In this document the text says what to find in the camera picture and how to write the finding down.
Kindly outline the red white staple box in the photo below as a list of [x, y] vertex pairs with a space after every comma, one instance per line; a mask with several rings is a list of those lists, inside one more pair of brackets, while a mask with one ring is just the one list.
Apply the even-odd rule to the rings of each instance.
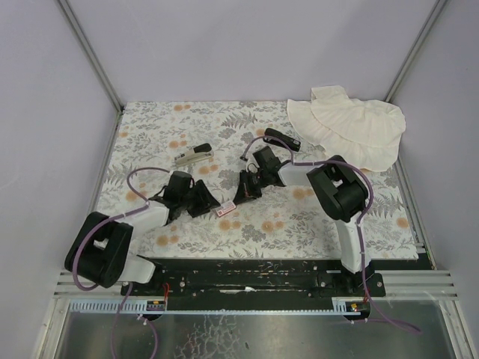
[[232, 201], [228, 200], [222, 203], [218, 208], [215, 208], [215, 212], [219, 218], [227, 215], [228, 213], [233, 212], [236, 209], [237, 205]]

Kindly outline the beige and black stapler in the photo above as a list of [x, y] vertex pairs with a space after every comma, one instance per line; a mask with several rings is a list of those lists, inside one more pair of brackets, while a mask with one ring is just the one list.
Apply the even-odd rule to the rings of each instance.
[[214, 157], [214, 152], [209, 143], [201, 144], [176, 156], [174, 163], [177, 167], [187, 166]]

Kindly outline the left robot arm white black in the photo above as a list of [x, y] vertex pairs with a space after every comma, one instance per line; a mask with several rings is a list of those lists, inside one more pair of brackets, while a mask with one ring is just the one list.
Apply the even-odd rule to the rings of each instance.
[[188, 212], [197, 218], [220, 207], [204, 181], [182, 171], [169, 173], [167, 185], [144, 205], [119, 215], [90, 213], [70, 248], [64, 267], [82, 291], [98, 286], [108, 289], [117, 282], [146, 284], [156, 265], [129, 252], [133, 239], [164, 227]]

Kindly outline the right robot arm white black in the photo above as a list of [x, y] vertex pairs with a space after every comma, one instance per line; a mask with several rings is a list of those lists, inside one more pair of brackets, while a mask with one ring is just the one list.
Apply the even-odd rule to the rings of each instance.
[[341, 265], [349, 272], [365, 272], [370, 264], [361, 231], [371, 202], [372, 188], [359, 178], [359, 170], [341, 156], [317, 163], [280, 161], [268, 146], [253, 153], [256, 169], [242, 170], [233, 199], [239, 205], [256, 200], [268, 186], [305, 186], [313, 190], [323, 211], [335, 221]]

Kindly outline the floral patterned table mat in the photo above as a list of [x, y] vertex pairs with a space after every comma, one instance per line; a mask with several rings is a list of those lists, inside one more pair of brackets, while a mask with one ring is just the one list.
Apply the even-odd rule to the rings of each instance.
[[[233, 199], [239, 172], [251, 168], [243, 153], [263, 146], [273, 128], [295, 131], [285, 102], [131, 102], [106, 171], [97, 210], [116, 215], [140, 207], [168, 181], [174, 158], [209, 143], [214, 157], [186, 167], [219, 201]], [[374, 202], [364, 217], [366, 247], [374, 259], [415, 260], [416, 239], [409, 225], [394, 169], [369, 173]], [[182, 214], [173, 223], [132, 240], [132, 254], [145, 257], [315, 258], [341, 255], [335, 224], [309, 187], [269, 187], [261, 198], [219, 218]]]

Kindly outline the cream white cloth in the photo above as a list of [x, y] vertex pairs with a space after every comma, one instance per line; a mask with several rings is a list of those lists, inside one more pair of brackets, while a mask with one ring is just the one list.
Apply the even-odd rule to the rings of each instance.
[[296, 133], [327, 156], [342, 156], [373, 172], [386, 171], [397, 161], [406, 131], [399, 107], [350, 98], [339, 85], [312, 88], [308, 101], [289, 99], [287, 116]]

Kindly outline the aluminium extrusion crossbar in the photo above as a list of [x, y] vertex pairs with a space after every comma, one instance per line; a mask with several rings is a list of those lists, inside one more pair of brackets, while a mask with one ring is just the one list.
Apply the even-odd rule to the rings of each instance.
[[[457, 288], [449, 271], [379, 271], [386, 299], [397, 300], [450, 300], [456, 301]], [[121, 282], [105, 289], [101, 286], [90, 292], [82, 291], [74, 284], [72, 275], [62, 271], [59, 275], [53, 298], [117, 298]]]

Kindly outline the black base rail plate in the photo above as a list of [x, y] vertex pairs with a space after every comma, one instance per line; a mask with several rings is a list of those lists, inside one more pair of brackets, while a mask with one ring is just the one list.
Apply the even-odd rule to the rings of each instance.
[[369, 314], [368, 297], [385, 297], [382, 275], [372, 267], [352, 274], [339, 260], [159, 259], [148, 283], [132, 296], [164, 299], [171, 312]]

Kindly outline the right aluminium frame post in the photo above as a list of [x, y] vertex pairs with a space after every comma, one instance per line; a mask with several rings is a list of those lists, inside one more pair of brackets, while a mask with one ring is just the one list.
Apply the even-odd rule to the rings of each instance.
[[424, 24], [421, 26], [418, 35], [416, 36], [414, 42], [412, 43], [411, 48], [409, 49], [406, 57], [404, 58], [400, 68], [394, 77], [393, 82], [391, 83], [390, 88], [388, 89], [387, 94], [384, 97], [384, 101], [392, 103], [400, 91], [401, 85], [406, 80], [410, 70], [413, 68], [414, 63], [425, 43], [427, 42], [428, 37], [436, 26], [436, 23], [439, 21], [441, 15], [445, 11], [445, 8], [450, 3], [449, 0], [437, 0], [435, 1], [431, 11], [427, 15], [427, 18]]

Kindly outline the aluminium frame post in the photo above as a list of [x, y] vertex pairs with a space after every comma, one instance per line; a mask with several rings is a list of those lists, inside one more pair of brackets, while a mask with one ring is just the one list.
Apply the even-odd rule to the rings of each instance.
[[117, 113], [122, 113], [124, 104], [120, 100], [117, 91], [114, 89], [103, 65], [101, 64], [97, 54], [88, 39], [85, 30], [79, 21], [71, 3], [68, 0], [55, 0], [55, 4], [65, 18], [66, 23], [70, 27], [80, 49], [82, 50], [87, 62], [89, 63], [97, 81], [100, 83], [100, 87], [103, 89], [113, 109]]
[[409, 49], [406, 57], [404, 58], [400, 68], [394, 77], [393, 82], [391, 83], [390, 88], [388, 89], [387, 94], [384, 97], [384, 101], [392, 103], [400, 91], [401, 85], [406, 80], [410, 70], [413, 68], [414, 63], [425, 43], [427, 42], [428, 37], [436, 26], [436, 23], [439, 21], [441, 15], [445, 11], [445, 8], [450, 3], [449, 0], [437, 0], [435, 1], [431, 11], [427, 15], [427, 18], [424, 24], [421, 26], [418, 35], [416, 36], [414, 42], [412, 43], [411, 48]]

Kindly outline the left aluminium frame post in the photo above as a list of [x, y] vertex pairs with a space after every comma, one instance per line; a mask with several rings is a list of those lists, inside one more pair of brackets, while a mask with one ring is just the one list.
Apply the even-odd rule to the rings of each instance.
[[71, 3], [68, 0], [55, 0], [55, 4], [65, 18], [66, 23], [70, 27], [80, 49], [82, 50], [87, 62], [89, 63], [97, 81], [100, 83], [100, 87], [103, 89], [113, 109], [117, 113], [122, 113], [124, 104], [120, 100], [117, 91], [114, 89], [103, 65], [101, 64], [97, 54], [88, 39], [85, 30], [79, 21]]

